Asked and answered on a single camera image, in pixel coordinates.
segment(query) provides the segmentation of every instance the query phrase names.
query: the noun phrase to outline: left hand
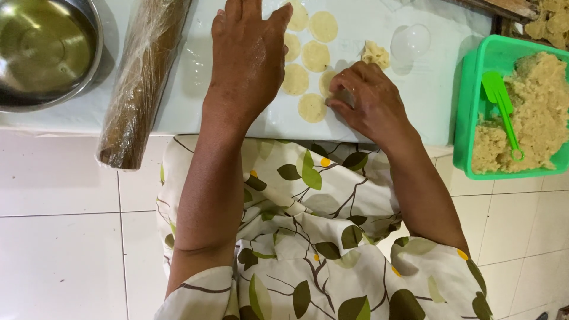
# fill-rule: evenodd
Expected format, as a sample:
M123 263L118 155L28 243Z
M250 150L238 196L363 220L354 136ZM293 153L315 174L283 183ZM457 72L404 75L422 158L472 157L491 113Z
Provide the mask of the left hand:
M288 3L261 17L262 0L228 0L213 20L213 71L202 128L213 121L247 131L275 99L285 78Z

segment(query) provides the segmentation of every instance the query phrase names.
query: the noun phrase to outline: plastic sheet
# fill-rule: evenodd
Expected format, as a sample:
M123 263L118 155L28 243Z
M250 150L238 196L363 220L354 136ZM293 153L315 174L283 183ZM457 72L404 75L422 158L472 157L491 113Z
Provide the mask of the plastic sheet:
M191 0L139 0L95 155L103 166L138 170Z

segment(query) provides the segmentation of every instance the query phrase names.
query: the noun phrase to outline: tiled floor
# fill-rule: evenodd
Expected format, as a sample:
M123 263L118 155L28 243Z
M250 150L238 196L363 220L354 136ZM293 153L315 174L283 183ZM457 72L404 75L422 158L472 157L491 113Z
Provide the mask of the tiled floor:
M94 138L0 132L0 319L152 318L166 287L153 210L167 141L151 138L143 169L117 173L95 163ZM569 173L477 182L450 157L436 168L495 319L569 305Z

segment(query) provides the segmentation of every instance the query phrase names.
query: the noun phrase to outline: leaf print fabric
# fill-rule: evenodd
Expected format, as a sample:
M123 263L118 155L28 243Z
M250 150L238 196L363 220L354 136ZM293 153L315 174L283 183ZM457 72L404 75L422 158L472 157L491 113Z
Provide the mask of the leaf print fabric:
M167 273L196 142L178 136L156 176L163 181L156 204ZM482 274L464 252L403 237L391 265L375 246L402 220L389 163L377 148L246 139L241 154L234 268L194 275L155 319L492 319Z

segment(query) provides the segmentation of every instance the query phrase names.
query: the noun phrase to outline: hand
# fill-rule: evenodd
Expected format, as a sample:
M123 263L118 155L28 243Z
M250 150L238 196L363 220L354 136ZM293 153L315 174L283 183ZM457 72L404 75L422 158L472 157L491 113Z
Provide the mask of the hand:
M358 61L344 69L330 82L330 92L346 89L354 99L354 107L340 99L329 99L328 106L339 113L350 127L368 137L381 149L409 145L420 137L413 128L399 90L374 64Z
M261 18L261 11L262 0L228 0L225 11L218 10L203 121L246 132L275 99L285 78L284 37L292 6L287 3L268 20Z

